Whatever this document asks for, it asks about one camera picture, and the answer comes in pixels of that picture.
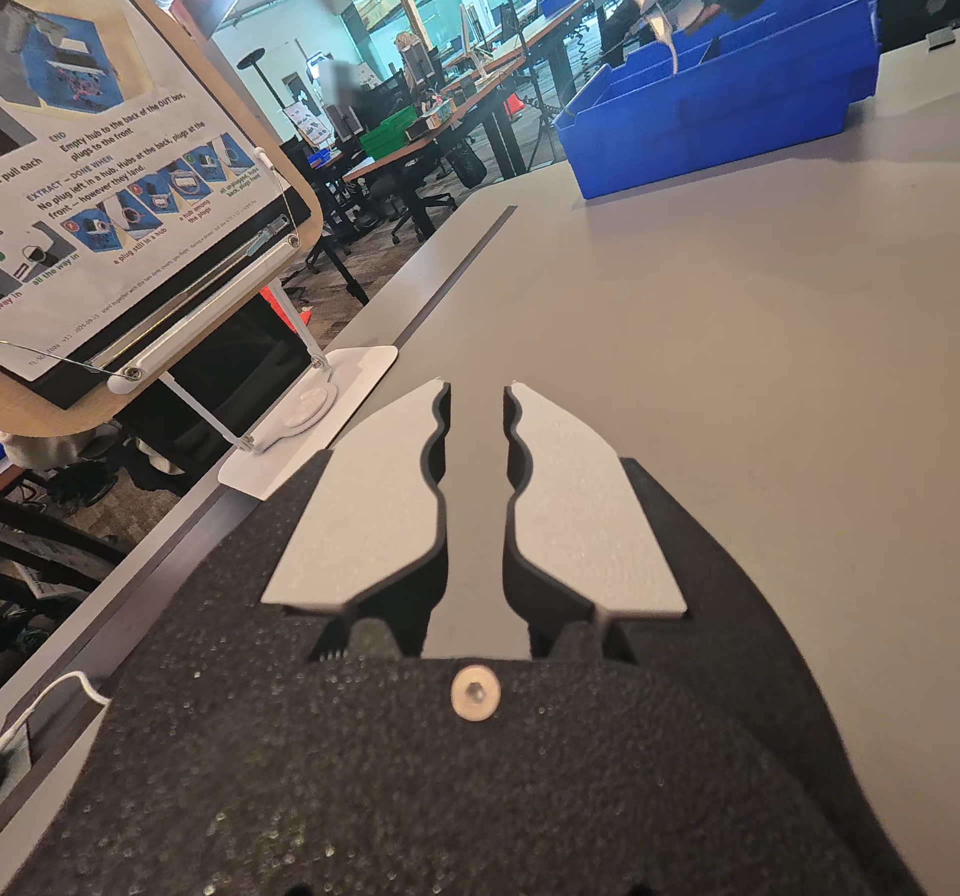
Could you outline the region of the printed instruction sheet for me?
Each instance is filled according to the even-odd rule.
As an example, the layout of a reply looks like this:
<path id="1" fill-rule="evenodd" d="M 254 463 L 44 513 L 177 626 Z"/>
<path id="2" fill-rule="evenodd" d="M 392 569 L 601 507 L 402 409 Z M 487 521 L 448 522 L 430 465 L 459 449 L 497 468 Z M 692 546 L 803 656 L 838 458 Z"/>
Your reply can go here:
<path id="1" fill-rule="evenodd" d="M 2 366 L 32 381 L 281 196 L 132 0 L 2 0 Z"/>

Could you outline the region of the wooden background desk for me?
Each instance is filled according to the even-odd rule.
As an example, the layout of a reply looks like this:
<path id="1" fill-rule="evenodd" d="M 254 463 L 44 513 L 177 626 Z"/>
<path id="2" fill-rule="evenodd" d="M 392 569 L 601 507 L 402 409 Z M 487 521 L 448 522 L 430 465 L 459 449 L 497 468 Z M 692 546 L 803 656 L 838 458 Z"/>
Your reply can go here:
<path id="1" fill-rule="evenodd" d="M 350 183 L 364 180 L 369 189 L 369 177 L 372 172 L 391 164 L 413 162 L 425 157 L 436 162 L 448 158 L 454 146 L 466 139 L 479 126 L 486 133 L 494 160 L 504 180 L 527 173 L 528 168 L 524 162 L 520 144 L 503 110 L 503 93 L 500 89 L 494 89 L 486 96 L 471 98 L 463 107 L 455 110 L 442 126 L 400 150 L 379 160 L 364 160 L 360 165 L 349 170 L 343 179 Z M 429 229 L 431 225 L 436 228 L 429 215 L 426 218 L 425 228 Z"/>

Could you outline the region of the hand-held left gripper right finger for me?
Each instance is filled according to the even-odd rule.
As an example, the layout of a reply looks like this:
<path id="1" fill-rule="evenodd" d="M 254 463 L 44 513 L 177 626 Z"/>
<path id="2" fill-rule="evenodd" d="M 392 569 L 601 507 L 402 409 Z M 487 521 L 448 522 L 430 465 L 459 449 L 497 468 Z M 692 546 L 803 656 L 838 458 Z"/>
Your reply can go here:
<path id="1" fill-rule="evenodd" d="M 676 620 L 688 605 L 616 450 L 531 386 L 505 387 L 504 594 L 528 623 Z"/>

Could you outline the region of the black floor lamp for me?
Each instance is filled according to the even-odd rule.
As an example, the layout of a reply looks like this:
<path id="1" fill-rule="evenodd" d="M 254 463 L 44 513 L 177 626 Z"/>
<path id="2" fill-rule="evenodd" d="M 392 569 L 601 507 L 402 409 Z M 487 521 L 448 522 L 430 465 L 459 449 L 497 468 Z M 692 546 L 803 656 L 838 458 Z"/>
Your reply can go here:
<path id="1" fill-rule="evenodd" d="M 235 68 L 246 90 L 251 111 L 270 131 L 271 138 L 280 145 L 296 133 L 283 112 L 287 100 L 282 97 L 262 65 L 265 55 L 266 50 L 263 47 L 254 48 L 236 62 Z"/>

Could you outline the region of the green plastic bin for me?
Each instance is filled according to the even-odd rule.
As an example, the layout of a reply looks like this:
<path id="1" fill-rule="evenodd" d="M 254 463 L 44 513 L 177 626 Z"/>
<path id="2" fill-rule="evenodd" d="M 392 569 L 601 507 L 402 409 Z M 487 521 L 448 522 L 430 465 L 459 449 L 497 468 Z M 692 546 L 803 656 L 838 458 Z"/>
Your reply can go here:
<path id="1" fill-rule="evenodd" d="M 376 128 L 359 137 L 359 142 L 367 157 L 382 159 L 409 144 L 406 134 L 419 119 L 419 111 L 414 105 L 407 105 L 394 112 L 378 124 Z"/>

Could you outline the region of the black mesh office chair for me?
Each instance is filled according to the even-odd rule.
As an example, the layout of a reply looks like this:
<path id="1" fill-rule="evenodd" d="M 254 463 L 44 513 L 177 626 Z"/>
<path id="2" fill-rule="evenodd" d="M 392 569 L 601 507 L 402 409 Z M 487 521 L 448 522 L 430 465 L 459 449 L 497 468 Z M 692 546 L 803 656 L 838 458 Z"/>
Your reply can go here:
<path id="1" fill-rule="evenodd" d="M 242 436 L 306 371 L 310 356 L 260 296 L 252 297 L 169 375 L 232 434 Z M 231 445 L 162 380 L 117 416 L 126 434 L 116 458 L 139 489 L 181 497 Z"/>

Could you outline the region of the blue plastic bin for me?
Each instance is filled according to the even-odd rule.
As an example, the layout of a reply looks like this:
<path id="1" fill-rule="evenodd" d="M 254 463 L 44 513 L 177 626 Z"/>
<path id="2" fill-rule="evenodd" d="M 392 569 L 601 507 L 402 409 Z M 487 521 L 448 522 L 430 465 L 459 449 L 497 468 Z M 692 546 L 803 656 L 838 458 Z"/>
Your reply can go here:
<path id="1" fill-rule="evenodd" d="M 678 56 L 650 43 L 603 65 L 558 113 L 586 199 L 840 133 L 876 91 L 876 0 L 767 0 L 718 17 Z"/>

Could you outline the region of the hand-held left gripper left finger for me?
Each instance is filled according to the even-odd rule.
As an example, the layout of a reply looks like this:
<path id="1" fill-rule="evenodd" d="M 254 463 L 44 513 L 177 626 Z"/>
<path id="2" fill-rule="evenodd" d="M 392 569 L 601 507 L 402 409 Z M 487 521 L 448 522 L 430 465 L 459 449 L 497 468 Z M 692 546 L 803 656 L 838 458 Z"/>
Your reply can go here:
<path id="1" fill-rule="evenodd" d="M 345 615 L 439 553 L 446 539 L 450 383 L 432 379 L 332 449 L 261 602 Z"/>

